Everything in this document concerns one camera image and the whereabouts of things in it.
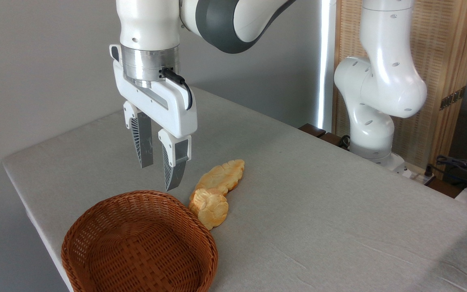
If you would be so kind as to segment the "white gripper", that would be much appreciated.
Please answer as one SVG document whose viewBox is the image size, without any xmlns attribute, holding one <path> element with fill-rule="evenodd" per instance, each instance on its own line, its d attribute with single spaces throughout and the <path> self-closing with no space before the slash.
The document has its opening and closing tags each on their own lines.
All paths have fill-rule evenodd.
<svg viewBox="0 0 467 292">
<path fill-rule="evenodd" d="M 111 45 L 114 76 L 126 99 L 124 119 L 135 143 L 141 168 L 154 163 L 151 119 L 162 128 L 158 139 L 163 150 L 165 190 L 180 185 L 191 160 L 191 134 L 197 130 L 197 105 L 193 92 L 179 75 L 179 46 L 145 51 Z"/>
</svg>

